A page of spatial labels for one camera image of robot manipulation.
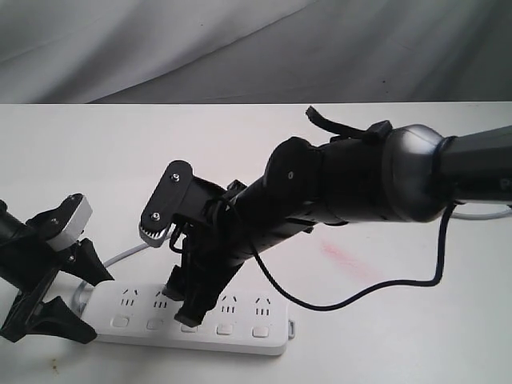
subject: power strip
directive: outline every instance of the power strip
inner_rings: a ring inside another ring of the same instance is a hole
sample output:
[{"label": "power strip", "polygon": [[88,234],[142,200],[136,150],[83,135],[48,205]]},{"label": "power strip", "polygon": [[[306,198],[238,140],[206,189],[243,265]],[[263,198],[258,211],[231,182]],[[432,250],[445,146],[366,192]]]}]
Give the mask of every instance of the power strip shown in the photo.
[{"label": "power strip", "polygon": [[295,335],[288,303],[267,292],[225,291],[202,324],[189,328],[174,320],[182,305],[162,294],[162,284],[106,281],[98,284],[82,320],[97,341],[279,355]]}]

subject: electrical outlet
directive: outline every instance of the electrical outlet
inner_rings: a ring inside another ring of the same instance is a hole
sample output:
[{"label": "electrical outlet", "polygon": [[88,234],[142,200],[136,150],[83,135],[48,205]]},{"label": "electrical outlet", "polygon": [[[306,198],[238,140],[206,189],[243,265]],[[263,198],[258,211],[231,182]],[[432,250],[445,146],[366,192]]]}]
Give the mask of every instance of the electrical outlet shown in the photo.
[{"label": "electrical outlet", "polygon": [[282,354],[294,337],[288,303],[267,292],[223,292],[200,326],[176,322],[181,302],[162,294],[161,284],[98,284],[82,320],[98,333],[97,341],[145,346]]}]

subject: outlet symbol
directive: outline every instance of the outlet symbol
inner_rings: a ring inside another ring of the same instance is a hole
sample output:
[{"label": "outlet symbol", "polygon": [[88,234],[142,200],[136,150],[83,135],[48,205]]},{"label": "outlet symbol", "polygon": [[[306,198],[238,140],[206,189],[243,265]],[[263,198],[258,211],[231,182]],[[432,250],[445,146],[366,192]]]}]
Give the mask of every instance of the outlet symbol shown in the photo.
[{"label": "outlet symbol", "polygon": [[270,305],[270,299],[266,298],[257,298],[256,302],[256,314],[259,316],[270,316],[270,308],[268,307]]},{"label": "outlet symbol", "polygon": [[227,296],[224,295],[224,297],[222,297],[222,299],[221,299],[221,302],[222,302],[221,312],[227,313],[227,314],[234,314],[234,308],[235,308],[234,304],[237,302],[236,296],[231,296],[230,298],[228,298]]}]

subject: white cable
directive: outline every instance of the white cable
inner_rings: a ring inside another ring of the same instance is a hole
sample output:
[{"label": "white cable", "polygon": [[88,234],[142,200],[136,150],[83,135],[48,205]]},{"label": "white cable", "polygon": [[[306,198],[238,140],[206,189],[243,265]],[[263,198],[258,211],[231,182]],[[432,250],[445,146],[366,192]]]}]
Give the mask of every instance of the white cable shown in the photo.
[{"label": "white cable", "polygon": [[512,216],[512,209],[503,210],[501,212],[496,212],[495,214],[460,214],[454,212],[451,217],[456,218],[458,220],[495,220],[496,218],[508,218]]},{"label": "white cable", "polygon": [[[145,250],[146,248],[149,248],[149,246],[145,243],[139,244],[138,246],[134,246],[133,248],[130,248],[129,250],[125,250],[124,252],[121,252],[120,254],[108,259],[103,265],[105,268],[108,268],[109,266],[115,264],[116,262],[120,262],[121,260],[128,258],[132,254],[136,254],[137,252],[140,252],[141,250]],[[86,288],[87,282],[85,280],[82,280],[80,285],[77,287],[76,290],[73,292],[73,296],[71,297],[71,304],[70,308],[73,312],[76,314],[82,314],[84,308],[86,307],[86,304],[84,302],[80,302],[80,295],[82,295],[83,290]]]}]

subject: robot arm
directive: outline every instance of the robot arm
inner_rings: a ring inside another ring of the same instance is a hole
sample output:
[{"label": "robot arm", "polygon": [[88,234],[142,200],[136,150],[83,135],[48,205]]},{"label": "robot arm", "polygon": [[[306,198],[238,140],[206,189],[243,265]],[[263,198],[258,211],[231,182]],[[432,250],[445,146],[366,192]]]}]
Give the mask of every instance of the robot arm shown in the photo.
[{"label": "robot arm", "polygon": [[[139,232],[159,247],[174,227],[170,246],[182,262],[163,293],[183,300],[178,321],[196,326],[213,309],[253,256],[247,230],[263,252],[318,223],[429,222],[452,202],[512,203],[512,126],[444,138],[421,125],[393,129],[385,121],[360,131],[313,108],[306,114],[336,136],[318,147],[290,138],[249,186],[235,180],[224,190],[195,177],[186,162],[167,167],[142,212]],[[180,234],[185,240],[177,250]]]}]

